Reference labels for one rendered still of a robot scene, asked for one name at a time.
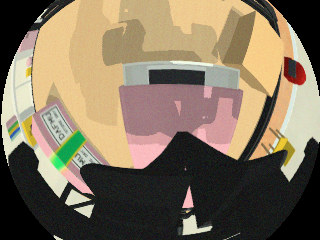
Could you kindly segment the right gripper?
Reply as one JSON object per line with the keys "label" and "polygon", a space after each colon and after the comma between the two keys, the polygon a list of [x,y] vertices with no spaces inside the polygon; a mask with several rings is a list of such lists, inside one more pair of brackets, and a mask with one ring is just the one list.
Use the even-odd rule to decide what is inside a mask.
{"label": "right gripper", "polygon": [[[188,209],[188,210],[187,210]],[[194,207],[189,207],[189,208],[182,208],[181,214],[186,214],[186,211],[192,211],[193,216],[195,215],[194,213]],[[181,217],[181,214],[179,217]]]}

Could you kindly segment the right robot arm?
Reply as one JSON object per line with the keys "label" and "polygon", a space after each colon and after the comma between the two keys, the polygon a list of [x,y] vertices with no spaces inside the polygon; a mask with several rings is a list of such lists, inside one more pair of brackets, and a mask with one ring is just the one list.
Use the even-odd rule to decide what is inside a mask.
{"label": "right robot arm", "polygon": [[[183,219],[184,219],[184,216],[183,214],[181,215],[181,217],[179,217],[177,223],[176,223],[176,226],[178,226],[178,235],[183,235]],[[175,226],[175,227],[176,227]]]}

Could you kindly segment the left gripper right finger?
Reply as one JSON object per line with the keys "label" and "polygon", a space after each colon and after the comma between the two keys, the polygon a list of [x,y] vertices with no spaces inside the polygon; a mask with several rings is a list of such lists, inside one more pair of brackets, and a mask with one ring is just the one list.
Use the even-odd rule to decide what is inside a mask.
{"label": "left gripper right finger", "polygon": [[283,166],[288,151],[238,161],[184,131],[185,168],[191,173],[190,191],[197,229],[215,219],[247,184]]}

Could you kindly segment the tan rectangular box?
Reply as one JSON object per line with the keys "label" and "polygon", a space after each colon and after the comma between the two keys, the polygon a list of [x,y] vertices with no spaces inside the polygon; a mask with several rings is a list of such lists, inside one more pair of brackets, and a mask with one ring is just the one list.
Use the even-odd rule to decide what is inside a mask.
{"label": "tan rectangular box", "polygon": [[251,88],[272,97],[283,51],[280,37],[257,11],[253,11],[239,18],[222,64],[240,69],[240,78]]}

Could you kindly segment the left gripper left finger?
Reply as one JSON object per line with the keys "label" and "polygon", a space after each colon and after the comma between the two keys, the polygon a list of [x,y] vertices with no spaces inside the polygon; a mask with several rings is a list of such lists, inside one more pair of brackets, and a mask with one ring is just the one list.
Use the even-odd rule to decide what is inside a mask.
{"label": "left gripper left finger", "polygon": [[170,227],[175,227],[191,181],[191,173],[185,170],[184,134],[177,132],[145,168],[89,163],[80,168],[80,174],[96,198],[170,208]]}

